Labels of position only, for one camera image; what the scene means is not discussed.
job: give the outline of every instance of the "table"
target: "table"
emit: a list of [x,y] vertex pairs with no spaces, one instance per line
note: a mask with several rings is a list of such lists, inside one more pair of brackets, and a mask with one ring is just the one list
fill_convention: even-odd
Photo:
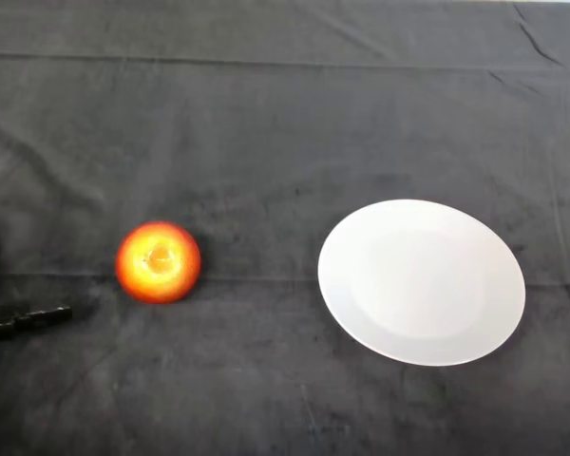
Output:
[[[435,200],[527,283],[512,338],[429,369],[316,283],[365,204]],[[137,304],[137,224],[199,240],[198,288]],[[0,455],[570,455],[570,5],[0,1],[2,294],[74,321],[0,343]]]

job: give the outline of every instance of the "plate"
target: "plate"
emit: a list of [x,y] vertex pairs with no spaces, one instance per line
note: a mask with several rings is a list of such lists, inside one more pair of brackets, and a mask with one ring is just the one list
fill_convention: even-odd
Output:
[[318,261],[335,320],[375,352],[449,366],[496,350],[525,301],[513,253],[475,218],[435,202],[396,199],[353,212]]

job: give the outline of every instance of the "black object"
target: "black object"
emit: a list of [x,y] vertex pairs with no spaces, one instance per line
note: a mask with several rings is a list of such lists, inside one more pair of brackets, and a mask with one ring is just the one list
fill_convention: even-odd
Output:
[[24,301],[0,303],[0,340],[14,337],[19,332],[46,328],[72,318],[69,307],[50,311],[34,311]]

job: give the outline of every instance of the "black cloth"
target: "black cloth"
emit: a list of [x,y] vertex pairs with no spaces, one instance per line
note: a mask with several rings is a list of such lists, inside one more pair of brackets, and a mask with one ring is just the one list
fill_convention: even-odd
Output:
[[[316,283],[354,209],[461,209],[512,248],[495,353],[408,366]],[[123,236],[189,229],[148,307]],[[78,318],[0,343],[0,455],[570,455],[570,5],[0,0],[4,295]]]

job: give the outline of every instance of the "white plate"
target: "white plate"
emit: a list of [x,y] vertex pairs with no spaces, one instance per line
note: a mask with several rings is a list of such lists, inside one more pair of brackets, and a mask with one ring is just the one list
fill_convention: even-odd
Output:
[[335,320],[366,347],[424,366],[462,364],[515,331],[525,288],[504,242],[475,218],[414,199],[378,202],[333,228],[318,263]]

